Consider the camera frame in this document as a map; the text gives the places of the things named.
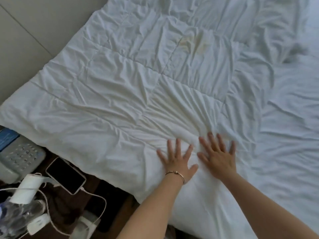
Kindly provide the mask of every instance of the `toilet paper roll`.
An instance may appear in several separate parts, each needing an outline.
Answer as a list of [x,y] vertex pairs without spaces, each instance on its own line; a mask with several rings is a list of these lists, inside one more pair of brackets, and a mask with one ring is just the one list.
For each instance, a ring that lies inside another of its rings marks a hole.
[[29,204],[35,193],[40,188],[44,177],[36,174],[28,174],[22,180],[18,189],[16,189],[15,193],[10,199],[11,203],[14,204]]

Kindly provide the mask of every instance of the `stain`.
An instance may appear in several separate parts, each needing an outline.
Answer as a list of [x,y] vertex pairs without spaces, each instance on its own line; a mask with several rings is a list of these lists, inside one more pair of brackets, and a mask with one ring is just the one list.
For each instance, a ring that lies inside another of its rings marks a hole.
[[203,40],[202,35],[182,37],[178,45],[190,54],[204,54],[210,46]]

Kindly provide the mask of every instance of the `wall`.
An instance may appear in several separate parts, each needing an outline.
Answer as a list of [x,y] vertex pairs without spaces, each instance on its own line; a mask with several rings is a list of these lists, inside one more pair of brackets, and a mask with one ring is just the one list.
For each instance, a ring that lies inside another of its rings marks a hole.
[[107,0],[0,0],[0,104],[30,80]]

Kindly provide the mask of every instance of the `telephone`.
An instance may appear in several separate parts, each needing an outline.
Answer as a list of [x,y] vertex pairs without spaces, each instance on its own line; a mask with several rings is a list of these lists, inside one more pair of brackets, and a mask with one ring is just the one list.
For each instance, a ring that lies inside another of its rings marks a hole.
[[0,180],[13,184],[22,180],[44,160],[46,153],[26,137],[0,128]]

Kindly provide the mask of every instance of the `clear plastic bottle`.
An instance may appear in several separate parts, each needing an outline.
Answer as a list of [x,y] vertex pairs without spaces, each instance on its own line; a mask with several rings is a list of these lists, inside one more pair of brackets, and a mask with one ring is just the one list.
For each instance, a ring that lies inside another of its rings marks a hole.
[[0,239],[14,239],[26,232],[26,226],[42,215],[45,202],[33,200],[26,205],[18,205],[7,199],[0,204]]

